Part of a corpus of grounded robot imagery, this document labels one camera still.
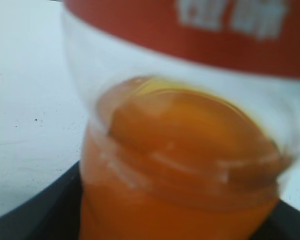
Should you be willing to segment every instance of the white surface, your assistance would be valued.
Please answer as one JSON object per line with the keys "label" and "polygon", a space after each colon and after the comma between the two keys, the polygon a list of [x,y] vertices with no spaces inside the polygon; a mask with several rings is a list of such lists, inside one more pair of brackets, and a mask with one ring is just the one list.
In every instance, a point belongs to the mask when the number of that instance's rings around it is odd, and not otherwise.
{"label": "white surface", "polygon": [[[65,67],[60,11],[55,1],[0,0],[0,215],[80,158],[87,115]],[[282,198],[300,210],[300,168]]]}

